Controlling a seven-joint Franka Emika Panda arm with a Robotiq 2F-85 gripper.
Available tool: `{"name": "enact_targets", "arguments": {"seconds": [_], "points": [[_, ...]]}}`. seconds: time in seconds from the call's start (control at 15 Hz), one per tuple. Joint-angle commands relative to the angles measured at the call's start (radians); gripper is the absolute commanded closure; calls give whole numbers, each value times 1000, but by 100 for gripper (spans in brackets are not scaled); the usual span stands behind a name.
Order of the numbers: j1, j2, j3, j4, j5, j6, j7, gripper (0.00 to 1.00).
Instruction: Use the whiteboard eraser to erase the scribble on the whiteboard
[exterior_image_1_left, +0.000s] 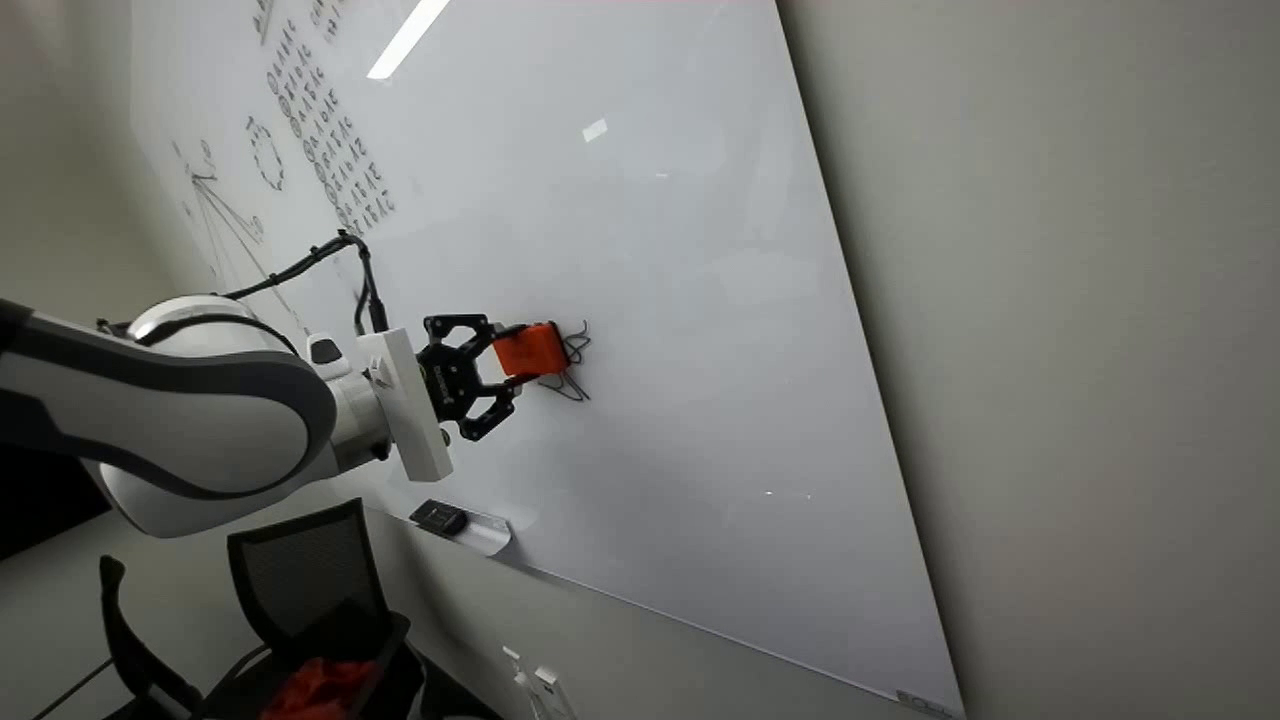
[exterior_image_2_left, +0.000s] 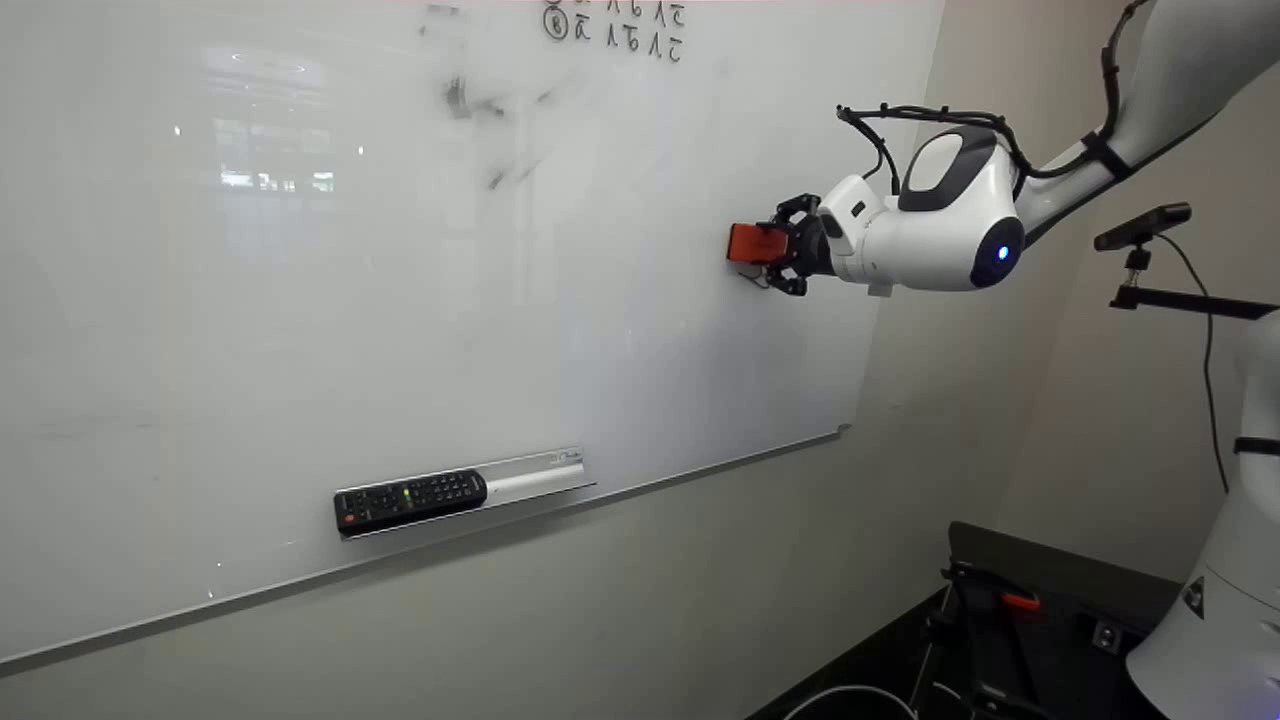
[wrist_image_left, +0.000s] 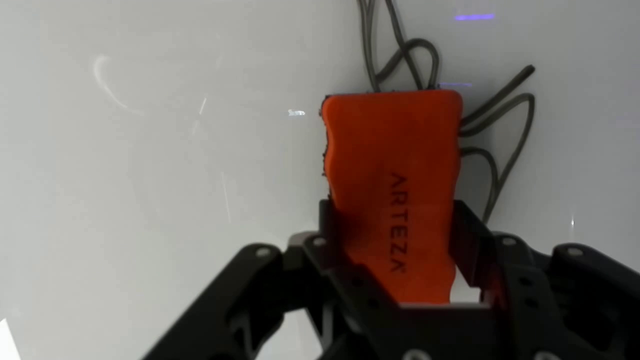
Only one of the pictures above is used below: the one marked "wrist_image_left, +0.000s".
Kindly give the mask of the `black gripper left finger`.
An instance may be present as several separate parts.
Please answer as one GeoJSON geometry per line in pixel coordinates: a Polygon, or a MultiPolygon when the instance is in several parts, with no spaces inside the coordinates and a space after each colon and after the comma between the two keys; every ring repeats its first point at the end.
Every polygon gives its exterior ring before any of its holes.
{"type": "Polygon", "coordinates": [[[283,250],[244,247],[142,360],[255,360],[295,310],[319,341],[317,360],[400,360],[386,328],[392,303],[341,250],[332,201],[319,202],[319,229],[283,250]]]}

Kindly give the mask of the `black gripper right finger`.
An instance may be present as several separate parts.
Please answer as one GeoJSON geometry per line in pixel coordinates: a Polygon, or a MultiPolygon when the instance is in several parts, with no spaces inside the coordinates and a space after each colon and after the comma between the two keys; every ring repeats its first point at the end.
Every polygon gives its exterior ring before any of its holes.
{"type": "Polygon", "coordinates": [[[542,254],[453,202],[449,254],[488,325],[464,360],[640,360],[640,274],[565,242],[542,254]]]}

